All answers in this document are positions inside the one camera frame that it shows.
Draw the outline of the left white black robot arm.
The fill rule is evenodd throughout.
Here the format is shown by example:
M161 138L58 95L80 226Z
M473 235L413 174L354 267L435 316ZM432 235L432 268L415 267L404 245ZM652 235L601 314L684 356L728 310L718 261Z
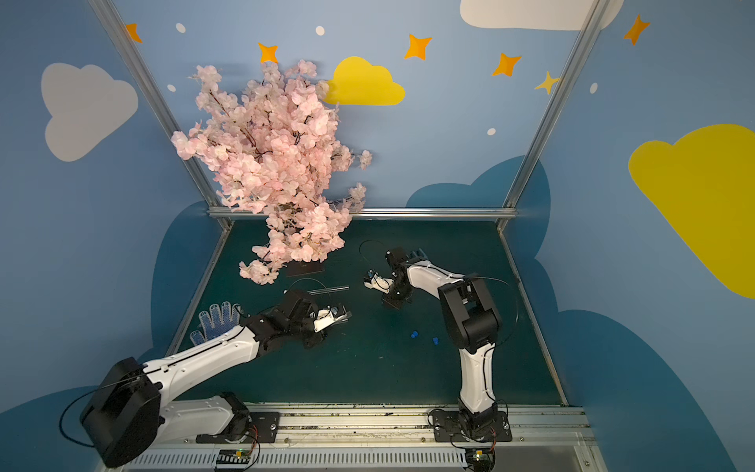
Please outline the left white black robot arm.
M248 410L233 395L220 395L208 414L172 405L186 391L265 356L288 340L312 346L326 330L347 319L339 307L320 308L309 293L288 290L282 302L244 317L229 302L210 307L193 347L145 363L116 363L80 415L92 447L108 468L123 466L170 437L199 436L239 442L250 436Z

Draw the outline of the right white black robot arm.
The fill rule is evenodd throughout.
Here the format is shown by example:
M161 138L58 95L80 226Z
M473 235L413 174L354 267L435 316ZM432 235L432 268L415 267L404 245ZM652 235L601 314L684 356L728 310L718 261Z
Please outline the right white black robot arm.
M391 277L377 283L383 303L399 309L416 290L440 302L446 332L460 356L457 424L475 442L510 441L511 430L493 388L493 357L501 316L479 275L460 275L430 262L421 251L387 251Z

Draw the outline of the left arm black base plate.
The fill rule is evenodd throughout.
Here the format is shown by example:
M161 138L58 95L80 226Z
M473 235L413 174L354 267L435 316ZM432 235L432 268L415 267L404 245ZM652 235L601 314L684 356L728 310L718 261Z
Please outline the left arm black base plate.
M273 444L280 422L279 412L235 413L216 434L201 434L197 444Z

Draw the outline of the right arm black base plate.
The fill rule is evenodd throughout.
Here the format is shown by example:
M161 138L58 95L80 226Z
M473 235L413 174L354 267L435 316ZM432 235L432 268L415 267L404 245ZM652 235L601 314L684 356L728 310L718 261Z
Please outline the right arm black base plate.
M507 415L495 409L470 413L435 408L429 412L428 420L437 443L512 441Z

